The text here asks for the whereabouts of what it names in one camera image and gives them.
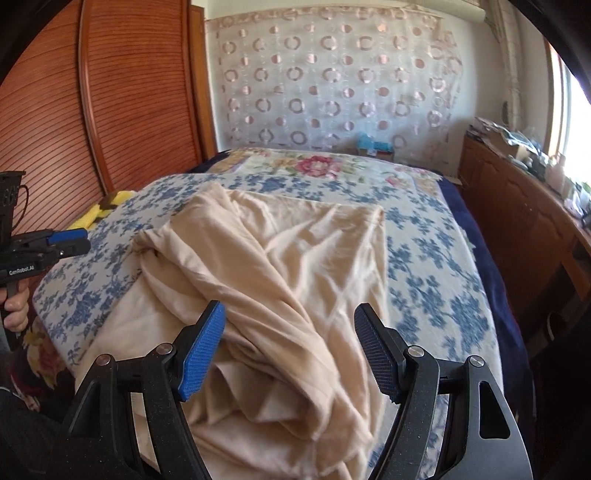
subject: finger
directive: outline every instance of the finger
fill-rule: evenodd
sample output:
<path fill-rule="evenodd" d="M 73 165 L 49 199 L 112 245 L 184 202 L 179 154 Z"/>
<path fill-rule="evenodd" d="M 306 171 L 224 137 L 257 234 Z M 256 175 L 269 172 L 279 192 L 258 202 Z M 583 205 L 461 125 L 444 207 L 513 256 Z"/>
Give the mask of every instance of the finger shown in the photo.
<path fill-rule="evenodd" d="M 18 291 L 25 291 L 29 286 L 29 278 L 25 278 L 18 283 Z"/>
<path fill-rule="evenodd" d="M 22 310 L 29 300 L 29 289 L 28 287 L 14 297 L 10 297 L 4 304 L 4 309 L 8 312 L 18 312 Z"/>
<path fill-rule="evenodd" d="M 20 312 L 11 313 L 4 320 L 4 326 L 11 332 L 22 332 L 28 323 L 27 313 L 29 305 L 26 305 Z"/>
<path fill-rule="evenodd" d="M 29 319 L 25 317 L 25 318 L 24 318 L 24 319 L 21 321 L 21 323 L 19 323 L 19 324 L 18 324 L 18 325 L 16 325 L 16 326 L 11 326 L 11 327 L 9 328 L 9 330 L 10 330 L 11 332 L 14 332 L 14 333 L 20 333 L 20 332 L 22 332 L 24 329 L 26 329 L 28 325 L 29 325 Z"/>

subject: blue gripper pad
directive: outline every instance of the blue gripper pad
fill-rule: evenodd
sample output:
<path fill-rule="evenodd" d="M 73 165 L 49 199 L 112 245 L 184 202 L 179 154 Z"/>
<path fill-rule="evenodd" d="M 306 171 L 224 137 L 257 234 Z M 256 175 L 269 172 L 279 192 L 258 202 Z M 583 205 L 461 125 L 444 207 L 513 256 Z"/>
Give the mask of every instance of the blue gripper pad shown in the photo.
<path fill-rule="evenodd" d="M 174 341 L 177 357 L 182 362 L 176 388 L 180 401 L 186 402 L 191 395 L 201 390 L 225 326 L 224 305 L 211 301 L 197 323 L 185 327 Z"/>
<path fill-rule="evenodd" d="M 355 309 L 355 332 L 368 359 L 380 392 L 400 403 L 402 390 L 398 383 L 398 368 L 384 342 L 387 329 L 368 304 Z"/>

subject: human hand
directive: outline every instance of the human hand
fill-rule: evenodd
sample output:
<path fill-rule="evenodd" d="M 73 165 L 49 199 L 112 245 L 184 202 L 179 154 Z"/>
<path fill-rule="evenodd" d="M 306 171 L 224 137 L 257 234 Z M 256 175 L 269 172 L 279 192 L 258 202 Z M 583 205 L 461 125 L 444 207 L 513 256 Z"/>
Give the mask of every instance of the human hand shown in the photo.
<path fill-rule="evenodd" d="M 18 283 L 18 293 L 6 300 L 7 291 L 0 288 L 0 304 L 4 304 L 4 310 L 12 312 L 4 319 L 4 326 L 11 332 L 20 333 L 27 328 L 29 312 L 29 279 L 21 280 Z"/>

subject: black cable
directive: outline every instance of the black cable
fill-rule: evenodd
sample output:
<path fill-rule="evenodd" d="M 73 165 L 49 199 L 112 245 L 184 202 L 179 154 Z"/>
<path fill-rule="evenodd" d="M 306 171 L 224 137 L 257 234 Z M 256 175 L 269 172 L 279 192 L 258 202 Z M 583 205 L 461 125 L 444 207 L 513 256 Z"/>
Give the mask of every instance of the black cable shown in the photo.
<path fill-rule="evenodd" d="M 20 189 L 25 189 L 25 191 L 27 192 L 27 199 L 25 200 L 25 208 L 23 208 L 22 210 L 22 215 L 21 217 L 18 219 L 18 222 L 15 226 L 12 227 L 12 231 L 14 231 L 14 229 L 20 225 L 20 223 L 22 222 L 22 219 L 25 218 L 25 214 L 27 212 L 27 207 L 29 206 L 29 187 L 27 187 L 26 185 L 20 185 L 19 188 Z"/>

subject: metal screw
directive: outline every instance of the metal screw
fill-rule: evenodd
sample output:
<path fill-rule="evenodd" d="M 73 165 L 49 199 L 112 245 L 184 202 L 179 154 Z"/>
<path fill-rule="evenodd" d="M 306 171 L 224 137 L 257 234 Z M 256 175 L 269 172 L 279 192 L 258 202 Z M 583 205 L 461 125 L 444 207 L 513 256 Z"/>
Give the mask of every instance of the metal screw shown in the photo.
<path fill-rule="evenodd" d="M 110 361 L 111 361 L 111 356 L 108 353 L 103 353 L 102 355 L 99 355 L 98 357 L 96 357 L 96 364 L 99 365 L 100 367 L 104 367 L 105 365 L 109 365 Z"/>
<path fill-rule="evenodd" d="M 408 354 L 410 356 L 413 356 L 414 358 L 421 358 L 422 356 L 425 355 L 425 350 L 423 350 L 421 347 L 413 345 L 408 347 Z"/>
<path fill-rule="evenodd" d="M 470 363 L 477 368 L 484 367 L 484 359 L 478 355 L 472 355 L 470 357 Z"/>
<path fill-rule="evenodd" d="M 168 355 L 173 351 L 173 346 L 170 343 L 161 343 L 156 347 L 156 352 L 159 355 Z"/>

